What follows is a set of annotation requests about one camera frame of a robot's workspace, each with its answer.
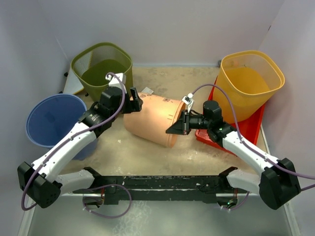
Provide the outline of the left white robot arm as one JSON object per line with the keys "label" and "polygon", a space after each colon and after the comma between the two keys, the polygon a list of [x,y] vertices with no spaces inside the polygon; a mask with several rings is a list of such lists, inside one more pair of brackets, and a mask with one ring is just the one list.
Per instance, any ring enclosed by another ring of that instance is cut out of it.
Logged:
{"label": "left white robot arm", "polygon": [[41,208],[54,203],[62,192],[86,188],[95,193],[101,188],[101,180],[92,172],[82,170],[69,177],[60,177],[61,170],[83,148],[95,141],[112,126],[119,114],[140,112],[143,100],[135,87],[107,87],[100,100],[83,113],[70,132],[52,149],[32,164],[23,162],[17,168],[22,196],[29,196]]}

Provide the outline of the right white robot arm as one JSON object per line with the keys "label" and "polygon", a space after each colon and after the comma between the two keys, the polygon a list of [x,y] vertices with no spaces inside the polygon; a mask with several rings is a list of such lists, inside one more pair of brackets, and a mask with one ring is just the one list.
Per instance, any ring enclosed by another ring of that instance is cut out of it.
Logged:
{"label": "right white robot arm", "polygon": [[246,190],[259,195],[271,209],[280,208],[301,193],[293,163],[287,158],[280,160],[271,156],[245,139],[223,120],[218,102],[204,102],[202,114],[183,110],[166,133],[188,135],[193,129],[206,130],[212,142],[241,158],[256,172],[253,175],[230,168],[219,180],[223,192],[231,192],[234,188]]}

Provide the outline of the red plastic tray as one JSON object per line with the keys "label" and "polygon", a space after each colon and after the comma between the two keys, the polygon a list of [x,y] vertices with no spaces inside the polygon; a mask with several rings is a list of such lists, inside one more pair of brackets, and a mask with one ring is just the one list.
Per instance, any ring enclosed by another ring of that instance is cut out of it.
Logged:
{"label": "red plastic tray", "polygon": [[[239,128],[241,134],[254,145],[257,144],[258,136],[260,133],[260,126],[263,119],[263,113],[265,109],[265,104],[262,105],[255,113],[253,113],[248,119],[239,122]],[[218,144],[212,142],[207,134],[206,130],[198,129],[195,131],[196,139],[204,144],[217,148],[219,150],[228,152],[232,154],[232,152],[222,148]]]}

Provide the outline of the yellow mesh plastic basket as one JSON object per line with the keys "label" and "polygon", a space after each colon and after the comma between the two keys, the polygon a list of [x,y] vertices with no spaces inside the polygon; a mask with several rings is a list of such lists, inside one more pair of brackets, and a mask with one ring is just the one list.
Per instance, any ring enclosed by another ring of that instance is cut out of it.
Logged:
{"label": "yellow mesh plastic basket", "polygon": [[222,110],[223,119],[234,123],[229,103],[238,122],[248,119],[285,84],[284,74],[261,51],[249,50],[225,56],[220,63],[213,100]]}

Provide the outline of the orange round plastic bucket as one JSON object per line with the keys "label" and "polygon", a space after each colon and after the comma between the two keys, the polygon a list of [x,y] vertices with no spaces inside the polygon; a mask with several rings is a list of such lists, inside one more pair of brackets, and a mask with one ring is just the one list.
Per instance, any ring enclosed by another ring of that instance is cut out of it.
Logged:
{"label": "orange round plastic bucket", "polygon": [[124,115],[124,127],[133,135],[171,148],[175,145],[177,135],[167,134],[166,130],[179,118],[185,109],[181,100],[139,93],[142,99],[142,110]]}

